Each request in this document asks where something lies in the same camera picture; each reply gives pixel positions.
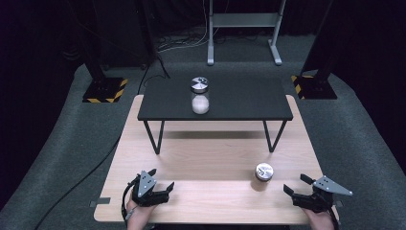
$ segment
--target white jar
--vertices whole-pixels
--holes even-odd
[[[203,77],[192,79],[192,110],[197,114],[204,114],[209,111],[209,81]]]

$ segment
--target yellow and black striped tape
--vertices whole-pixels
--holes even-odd
[[[313,76],[303,76],[306,79],[312,79]],[[297,76],[292,76],[293,85],[295,86],[296,93],[298,94],[299,99],[305,99],[304,92],[302,90],[301,85],[299,84],[299,80]]]
[[[120,97],[122,96],[122,94],[124,93],[124,88],[127,84],[128,80],[124,79],[121,84],[120,84],[120,88],[118,89],[117,93],[114,95],[114,97],[111,98],[86,98],[83,99],[84,103],[116,103],[119,101]]]

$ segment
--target black table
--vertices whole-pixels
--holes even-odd
[[[159,154],[165,121],[263,121],[269,151],[273,152],[287,121],[292,121],[279,79],[208,78],[210,109],[205,114],[192,111],[191,80],[151,80],[138,113],[156,154]],[[161,121],[158,145],[148,121]],[[272,146],[266,121],[282,121]]]

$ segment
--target gray carpet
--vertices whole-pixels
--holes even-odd
[[[290,76],[299,74],[313,38],[281,36],[278,49],[282,66],[273,63],[263,36],[256,41],[238,39],[215,45],[215,65],[211,67],[206,65],[206,45],[166,51],[161,56],[173,79],[196,76],[281,79],[285,93],[297,99],[324,174],[354,193],[337,196],[344,203],[344,207],[338,208],[342,229],[406,229],[405,175],[351,88],[330,76],[328,81],[338,100],[301,101],[296,96]],[[84,65],[78,69],[52,134],[1,211],[1,229],[34,229],[47,210],[102,161],[124,128],[144,72],[139,68],[112,68],[105,72],[107,77],[128,79],[120,101],[82,103],[91,77]],[[147,77],[155,75],[163,75],[159,61],[147,73]],[[59,202],[39,229],[124,229],[123,223],[96,222],[95,208],[89,206],[99,198],[113,157],[114,150]],[[291,226],[298,230],[308,228]]]

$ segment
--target can lid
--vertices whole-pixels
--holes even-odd
[[[197,94],[206,93],[209,90],[209,81],[203,77],[192,79],[191,91]]]
[[[256,167],[255,175],[260,181],[268,181],[274,175],[274,169],[267,163],[260,163]]]

